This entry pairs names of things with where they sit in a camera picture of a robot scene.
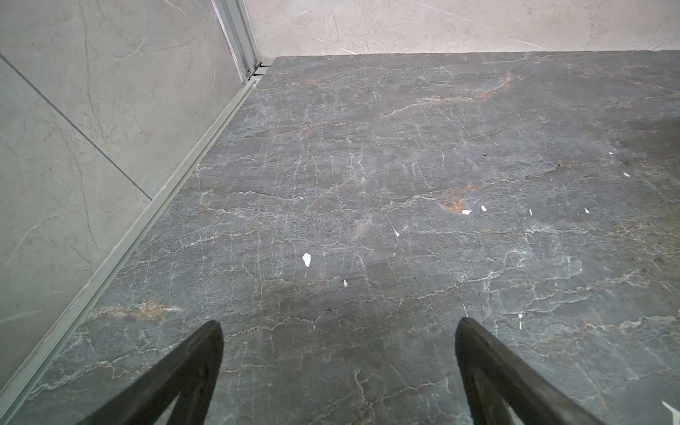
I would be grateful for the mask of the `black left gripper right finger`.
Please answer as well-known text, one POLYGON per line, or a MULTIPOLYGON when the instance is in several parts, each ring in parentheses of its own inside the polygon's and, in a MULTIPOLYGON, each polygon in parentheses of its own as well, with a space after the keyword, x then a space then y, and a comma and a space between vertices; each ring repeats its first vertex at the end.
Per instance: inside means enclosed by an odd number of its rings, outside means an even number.
POLYGON ((475 424, 600 424, 472 318, 460 319, 455 354, 475 424))

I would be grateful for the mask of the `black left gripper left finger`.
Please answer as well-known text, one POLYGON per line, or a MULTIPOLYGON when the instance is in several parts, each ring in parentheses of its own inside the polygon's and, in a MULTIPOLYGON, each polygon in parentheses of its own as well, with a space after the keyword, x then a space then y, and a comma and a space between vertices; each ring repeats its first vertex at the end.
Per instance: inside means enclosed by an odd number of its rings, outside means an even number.
POLYGON ((210 320, 81 423, 154 424, 171 408, 169 424, 203 424, 223 350, 221 325, 210 320))

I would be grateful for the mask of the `aluminium frame rail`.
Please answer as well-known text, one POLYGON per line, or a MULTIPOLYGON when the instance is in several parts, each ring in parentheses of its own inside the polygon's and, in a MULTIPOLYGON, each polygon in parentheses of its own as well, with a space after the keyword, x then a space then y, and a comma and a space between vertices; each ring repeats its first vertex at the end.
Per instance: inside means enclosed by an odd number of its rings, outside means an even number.
POLYGON ((242 1, 1 4, 1 421, 228 124, 242 1))

